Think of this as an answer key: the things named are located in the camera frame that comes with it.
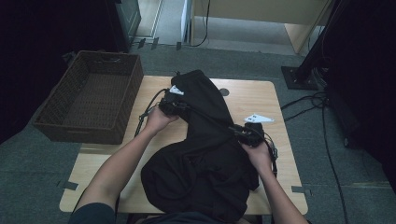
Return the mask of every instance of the forearm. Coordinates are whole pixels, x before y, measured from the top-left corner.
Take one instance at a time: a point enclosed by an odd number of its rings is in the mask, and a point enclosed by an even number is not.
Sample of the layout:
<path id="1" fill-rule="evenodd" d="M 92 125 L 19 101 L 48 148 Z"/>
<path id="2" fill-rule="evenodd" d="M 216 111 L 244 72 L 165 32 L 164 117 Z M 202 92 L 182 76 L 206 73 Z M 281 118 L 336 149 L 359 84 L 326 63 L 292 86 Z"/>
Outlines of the forearm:
<path id="1" fill-rule="evenodd" d="M 270 170 L 259 169 L 275 223 L 307 223 Z"/>
<path id="2" fill-rule="evenodd" d="M 106 203 L 113 207 L 137 167 L 155 132 L 143 129 L 132 141 L 119 149 L 99 168 L 82 195 L 77 209 L 87 203 Z"/>

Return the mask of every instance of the folded black garment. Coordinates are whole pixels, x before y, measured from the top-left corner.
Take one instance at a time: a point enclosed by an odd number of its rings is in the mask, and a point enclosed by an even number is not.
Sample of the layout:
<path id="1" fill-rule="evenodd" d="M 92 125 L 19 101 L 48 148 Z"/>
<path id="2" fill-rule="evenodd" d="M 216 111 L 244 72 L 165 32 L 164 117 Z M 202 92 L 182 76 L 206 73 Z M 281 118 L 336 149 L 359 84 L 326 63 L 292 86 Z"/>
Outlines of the folded black garment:
<path id="1" fill-rule="evenodd" d="M 188 109 L 186 139 L 161 148 L 141 172 L 148 200 L 165 213 L 200 212 L 224 222 L 247 209 L 250 190 L 259 186 L 255 168 L 233 132 L 223 96 L 200 70 L 172 78 Z"/>

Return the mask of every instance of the brown wicker basket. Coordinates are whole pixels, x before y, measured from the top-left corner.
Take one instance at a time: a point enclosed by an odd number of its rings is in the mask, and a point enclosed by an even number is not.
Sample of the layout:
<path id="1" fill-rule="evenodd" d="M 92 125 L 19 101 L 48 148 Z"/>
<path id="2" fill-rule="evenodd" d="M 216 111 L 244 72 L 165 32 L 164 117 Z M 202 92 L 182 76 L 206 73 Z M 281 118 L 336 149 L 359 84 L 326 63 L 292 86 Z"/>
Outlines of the brown wicker basket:
<path id="1" fill-rule="evenodd" d="M 51 141 L 121 144 L 142 79 L 139 55 L 81 51 L 34 126 Z"/>

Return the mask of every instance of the person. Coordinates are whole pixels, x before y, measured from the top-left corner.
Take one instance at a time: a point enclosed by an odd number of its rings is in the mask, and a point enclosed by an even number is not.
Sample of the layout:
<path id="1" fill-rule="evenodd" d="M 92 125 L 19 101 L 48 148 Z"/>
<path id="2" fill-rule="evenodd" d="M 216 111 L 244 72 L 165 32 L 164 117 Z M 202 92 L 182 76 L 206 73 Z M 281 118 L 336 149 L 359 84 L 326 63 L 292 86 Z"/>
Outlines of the person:
<path id="1" fill-rule="evenodd" d="M 134 173 L 147 145 L 158 132 L 177 119 L 178 116 L 166 116 L 158 106 L 153 107 L 140 134 L 110 156 L 99 168 L 81 195 L 69 223 L 116 223 L 117 199 Z M 241 146 L 262 180 L 275 223 L 307 223 L 272 173 L 267 145 L 262 143 L 257 147 Z M 169 221 L 177 217 L 179 216 L 164 215 L 155 222 L 149 222 L 149 218 L 147 223 L 177 223 L 177 220 Z M 221 223 L 199 213 L 188 213 L 182 220 L 178 223 L 186 223 L 186 220 L 191 220 L 190 223 Z"/>

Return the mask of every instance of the white marker tag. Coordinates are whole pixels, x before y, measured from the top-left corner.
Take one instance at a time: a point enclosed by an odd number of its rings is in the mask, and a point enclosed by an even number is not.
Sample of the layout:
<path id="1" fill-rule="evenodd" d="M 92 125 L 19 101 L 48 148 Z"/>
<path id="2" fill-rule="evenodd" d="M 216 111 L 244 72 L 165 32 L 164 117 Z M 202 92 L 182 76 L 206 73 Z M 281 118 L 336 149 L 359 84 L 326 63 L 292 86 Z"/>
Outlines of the white marker tag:
<path id="1" fill-rule="evenodd" d="M 261 115 L 253 114 L 250 117 L 245 118 L 245 122 L 250 123 L 261 123 L 261 122 L 274 122 L 274 119 L 269 119 Z"/>
<path id="2" fill-rule="evenodd" d="M 177 95 L 184 95 L 184 91 L 180 91 L 176 85 L 174 85 L 171 90 L 169 90 L 170 92 L 177 94 Z"/>

